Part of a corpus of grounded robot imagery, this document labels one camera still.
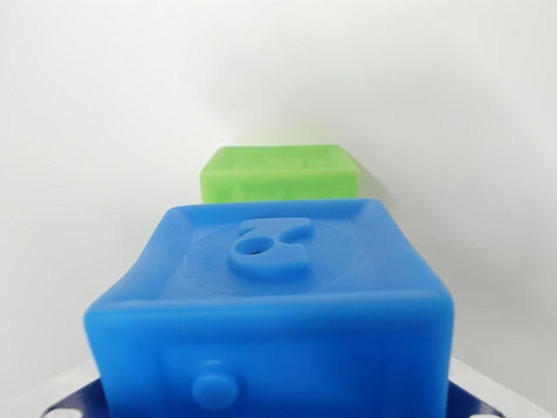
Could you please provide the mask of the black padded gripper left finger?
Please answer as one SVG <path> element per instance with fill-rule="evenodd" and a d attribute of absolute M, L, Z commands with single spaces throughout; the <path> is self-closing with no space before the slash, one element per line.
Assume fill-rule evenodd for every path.
<path fill-rule="evenodd" d="M 26 390 L 1 407 L 2 417 L 107 417 L 93 359 Z"/>

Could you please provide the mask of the black padded gripper right finger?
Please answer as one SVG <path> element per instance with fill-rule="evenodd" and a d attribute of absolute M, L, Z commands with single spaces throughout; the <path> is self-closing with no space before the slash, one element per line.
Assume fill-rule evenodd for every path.
<path fill-rule="evenodd" d="M 452 358 L 447 417 L 553 417 L 513 390 Z"/>

